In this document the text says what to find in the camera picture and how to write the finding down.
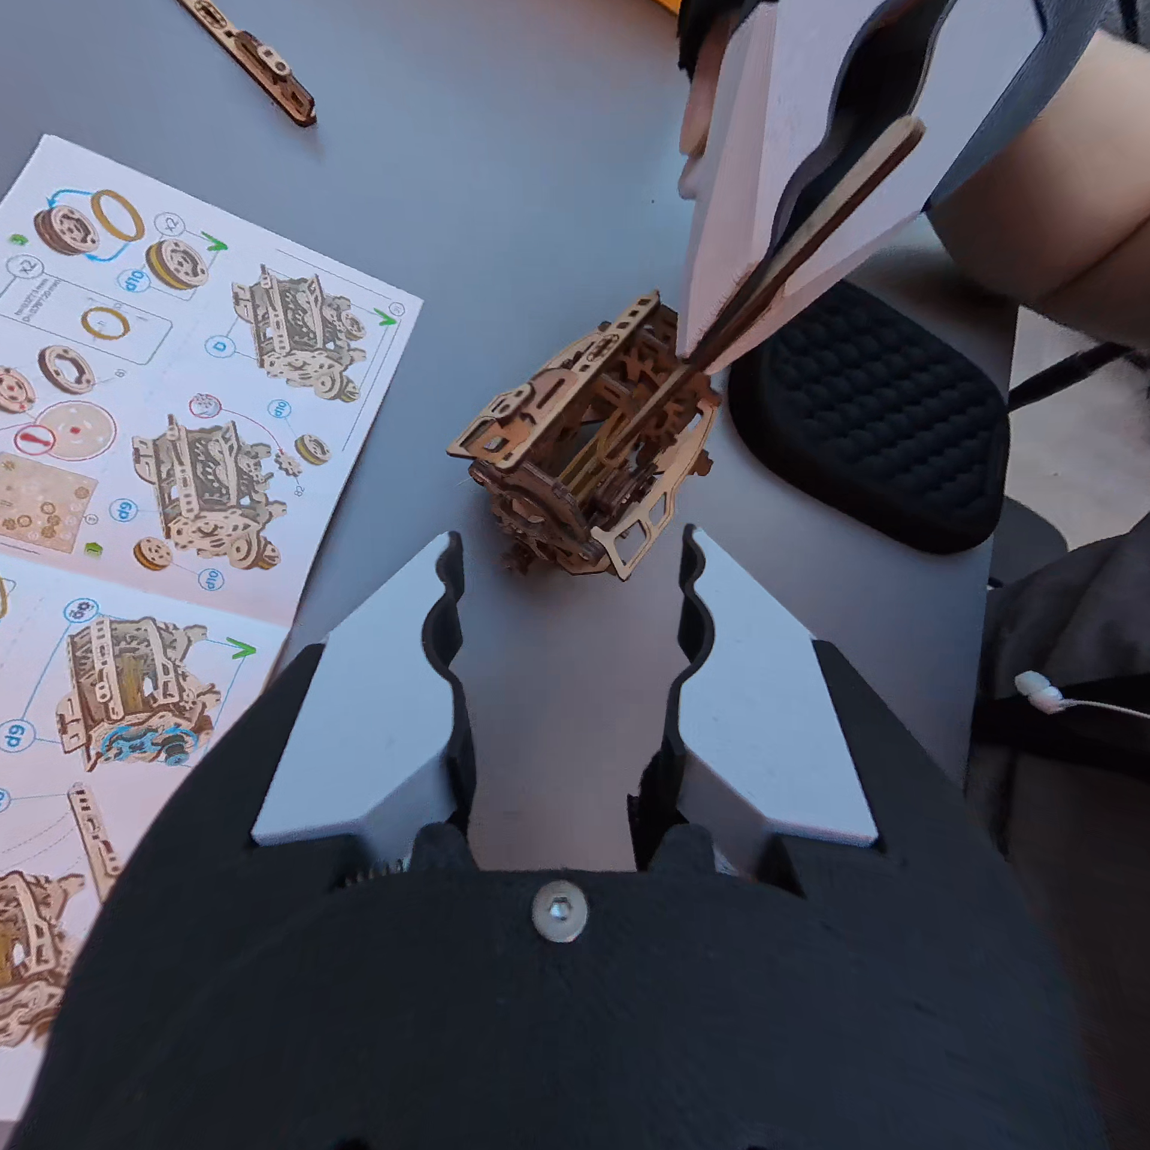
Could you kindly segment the person's right forearm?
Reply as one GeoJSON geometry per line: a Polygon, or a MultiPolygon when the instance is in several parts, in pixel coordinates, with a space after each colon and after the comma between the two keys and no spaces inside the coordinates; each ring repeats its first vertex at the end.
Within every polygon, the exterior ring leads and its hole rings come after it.
{"type": "Polygon", "coordinates": [[[930,221],[983,288],[1148,351],[1148,49],[1096,31],[1040,116],[930,221]]]}

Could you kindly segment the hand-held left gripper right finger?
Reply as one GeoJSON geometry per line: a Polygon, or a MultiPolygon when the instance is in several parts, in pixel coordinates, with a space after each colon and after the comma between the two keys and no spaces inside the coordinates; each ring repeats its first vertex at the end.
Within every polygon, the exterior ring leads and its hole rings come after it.
{"type": "Polygon", "coordinates": [[[758,870],[779,834],[868,848],[879,829],[811,630],[704,529],[685,529],[669,698],[671,806],[718,866],[758,870]]]}

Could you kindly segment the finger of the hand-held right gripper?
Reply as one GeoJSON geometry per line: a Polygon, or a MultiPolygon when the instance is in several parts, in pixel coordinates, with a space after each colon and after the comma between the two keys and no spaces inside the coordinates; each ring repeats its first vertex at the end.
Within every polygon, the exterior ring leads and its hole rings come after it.
{"type": "Polygon", "coordinates": [[[825,144],[841,75],[877,1],[747,2],[714,86],[693,172],[678,351],[693,353],[786,228],[801,170],[825,144]]]}
{"type": "MultiPolygon", "coordinates": [[[[716,364],[719,369],[793,320],[942,202],[1051,99],[1089,42],[1089,2],[879,2],[844,66],[825,144],[801,170],[786,228],[768,254],[830,194],[896,120],[926,132],[873,194],[786,280],[770,307],[716,364]]],[[[699,64],[719,71],[725,49],[699,64]]]]}

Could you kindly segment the thin wooden stick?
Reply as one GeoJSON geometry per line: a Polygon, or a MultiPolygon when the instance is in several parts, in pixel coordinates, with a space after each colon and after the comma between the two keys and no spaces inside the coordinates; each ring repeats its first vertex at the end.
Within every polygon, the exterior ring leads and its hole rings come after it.
{"type": "Polygon", "coordinates": [[[601,457],[606,465],[621,462],[632,437],[644,428],[682,383],[696,369],[716,364],[718,358],[758,322],[786,280],[901,164],[925,134],[926,124],[920,118],[904,116],[893,121],[871,143],[810,217],[795,229],[789,240],[782,243],[771,258],[764,258],[755,266],[753,273],[729,301],[695,351],[614,435],[601,457]]]}

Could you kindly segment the perforated wooden strip part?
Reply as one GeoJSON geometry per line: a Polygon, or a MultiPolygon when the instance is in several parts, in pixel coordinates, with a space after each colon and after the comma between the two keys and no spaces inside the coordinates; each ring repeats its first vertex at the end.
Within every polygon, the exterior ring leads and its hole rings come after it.
{"type": "Polygon", "coordinates": [[[291,64],[272,45],[239,28],[211,1],[180,1],[232,58],[281,106],[299,125],[317,124],[314,95],[295,76],[291,64]]]}

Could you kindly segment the wooden gear model vehicle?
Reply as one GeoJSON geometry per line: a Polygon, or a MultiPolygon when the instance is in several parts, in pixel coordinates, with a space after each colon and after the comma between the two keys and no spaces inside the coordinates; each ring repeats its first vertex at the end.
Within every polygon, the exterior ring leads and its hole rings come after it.
{"type": "Polygon", "coordinates": [[[648,291],[496,395],[454,439],[506,562],[627,580],[670,525],[684,481],[710,473],[723,396],[677,355],[678,313],[648,291]]]}

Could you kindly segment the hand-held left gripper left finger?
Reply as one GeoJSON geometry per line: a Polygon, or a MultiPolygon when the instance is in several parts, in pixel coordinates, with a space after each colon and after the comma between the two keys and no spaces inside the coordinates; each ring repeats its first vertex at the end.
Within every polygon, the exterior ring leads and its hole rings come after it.
{"type": "Polygon", "coordinates": [[[445,531],[325,641],[252,825],[259,844],[354,836],[411,854],[429,824],[469,832],[477,789],[463,646],[463,539],[445,531]]]}

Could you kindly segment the person's right hand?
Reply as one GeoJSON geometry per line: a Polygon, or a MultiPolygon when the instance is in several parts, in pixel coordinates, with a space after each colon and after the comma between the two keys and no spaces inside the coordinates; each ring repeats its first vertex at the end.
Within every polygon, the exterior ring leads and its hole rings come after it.
{"type": "Polygon", "coordinates": [[[685,157],[678,180],[678,194],[693,202],[699,195],[697,168],[701,164],[710,139],[710,128],[715,109],[718,72],[696,66],[692,88],[685,106],[681,128],[681,153],[685,157]]]}

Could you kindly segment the model assembly instruction booklet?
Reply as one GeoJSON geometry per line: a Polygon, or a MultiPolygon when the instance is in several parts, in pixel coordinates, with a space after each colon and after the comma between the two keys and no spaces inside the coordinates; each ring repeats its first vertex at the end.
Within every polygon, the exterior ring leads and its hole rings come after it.
{"type": "Polygon", "coordinates": [[[3,196],[3,1088],[269,680],[422,301],[63,138],[3,196]]]}

